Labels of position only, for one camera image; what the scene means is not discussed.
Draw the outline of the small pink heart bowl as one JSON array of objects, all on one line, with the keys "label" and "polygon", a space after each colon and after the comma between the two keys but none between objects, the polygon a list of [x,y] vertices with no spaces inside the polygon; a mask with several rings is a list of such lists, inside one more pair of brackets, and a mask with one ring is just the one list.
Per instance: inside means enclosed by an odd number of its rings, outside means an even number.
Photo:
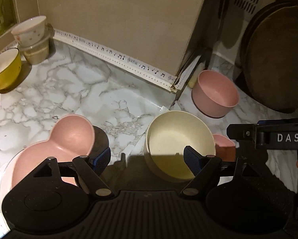
[{"label": "small pink heart bowl", "polygon": [[215,142],[216,156],[225,162],[234,162],[236,160],[235,143],[221,134],[213,135]]}]

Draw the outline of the large pink heart plate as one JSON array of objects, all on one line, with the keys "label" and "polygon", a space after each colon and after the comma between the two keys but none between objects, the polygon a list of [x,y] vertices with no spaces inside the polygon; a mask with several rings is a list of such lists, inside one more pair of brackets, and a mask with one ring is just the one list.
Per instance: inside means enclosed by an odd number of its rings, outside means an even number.
[{"label": "large pink heart plate", "polygon": [[36,142],[19,153],[11,186],[15,187],[48,157],[55,157],[58,162],[70,162],[80,155],[89,155],[94,141],[95,132],[88,119],[77,114],[62,117],[47,140]]}]

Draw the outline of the cream round bowl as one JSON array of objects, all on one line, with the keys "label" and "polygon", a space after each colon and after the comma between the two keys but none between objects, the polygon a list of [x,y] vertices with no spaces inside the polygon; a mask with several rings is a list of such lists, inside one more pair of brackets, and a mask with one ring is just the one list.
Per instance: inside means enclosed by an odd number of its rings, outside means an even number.
[{"label": "cream round bowl", "polygon": [[147,129],[144,148],[150,171],[169,182],[193,179],[184,161],[186,146],[203,156],[216,154],[213,135],[198,117],[184,111],[167,111],[155,117]]}]

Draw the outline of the round pink bowl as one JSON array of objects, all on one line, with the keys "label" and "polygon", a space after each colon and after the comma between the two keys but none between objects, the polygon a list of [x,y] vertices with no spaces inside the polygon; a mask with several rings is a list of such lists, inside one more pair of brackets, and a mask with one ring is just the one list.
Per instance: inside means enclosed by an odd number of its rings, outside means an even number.
[{"label": "round pink bowl", "polygon": [[192,99],[203,114],[222,118],[239,103],[239,94],[234,83],[225,75],[203,70],[192,89]]}]

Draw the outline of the round wooden cutting board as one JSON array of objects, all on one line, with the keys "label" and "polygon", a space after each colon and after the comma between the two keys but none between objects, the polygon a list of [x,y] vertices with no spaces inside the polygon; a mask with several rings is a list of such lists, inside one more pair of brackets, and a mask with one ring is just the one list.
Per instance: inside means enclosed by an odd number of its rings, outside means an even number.
[{"label": "round wooden cutting board", "polygon": [[282,113],[298,109],[298,4],[259,10],[242,37],[240,62],[255,100]]}]

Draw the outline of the beige cup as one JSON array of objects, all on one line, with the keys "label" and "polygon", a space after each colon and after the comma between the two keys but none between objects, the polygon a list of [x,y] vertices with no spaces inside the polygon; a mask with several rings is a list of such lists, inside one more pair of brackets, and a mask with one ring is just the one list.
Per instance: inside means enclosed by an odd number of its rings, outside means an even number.
[{"label": "beige cup", "polygon": [[21,55],[24,56],[25,60],[30,65],[37,65],[42,61],[45,61],[49,57],[49,42],[51,38],[53,38],[54,34],[55,31],[53,26],[50,23],[48,23],[45,27],[45,34],[39,42],[27,47],[18,45],[17,48],[19,49]]}]

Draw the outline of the yellow bowl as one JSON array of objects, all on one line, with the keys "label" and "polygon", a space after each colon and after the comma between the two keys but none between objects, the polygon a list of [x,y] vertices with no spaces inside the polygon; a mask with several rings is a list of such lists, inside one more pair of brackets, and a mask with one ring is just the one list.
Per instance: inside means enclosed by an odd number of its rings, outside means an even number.
[{"label": "yellow bowl", "polygon": [[10,88],[21,72],[22,61],[18,48],[0,53],[0,90]]}]

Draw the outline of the white floral bowl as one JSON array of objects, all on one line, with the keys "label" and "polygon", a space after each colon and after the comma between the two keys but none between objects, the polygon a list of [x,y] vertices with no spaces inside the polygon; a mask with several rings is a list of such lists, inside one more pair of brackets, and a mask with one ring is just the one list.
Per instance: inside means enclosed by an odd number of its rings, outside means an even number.
[{"label": "white floral bowl", "polygon": [[32,46],[44,37],[46,20],[46,16],[36,16],[30,18],[17,24],[11,30],[11,34],[20,46]]}]

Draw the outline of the beige cabinet with trim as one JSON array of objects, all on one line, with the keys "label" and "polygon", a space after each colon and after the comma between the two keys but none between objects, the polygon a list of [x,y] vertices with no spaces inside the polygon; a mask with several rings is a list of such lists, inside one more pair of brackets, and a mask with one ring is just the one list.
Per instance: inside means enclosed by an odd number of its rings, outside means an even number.
[{"label": "beige cabinet with trim", "polygon": [[55,38],[165,90],[194,49],[205,0],[13,0],[23,22],[43,15]]}]

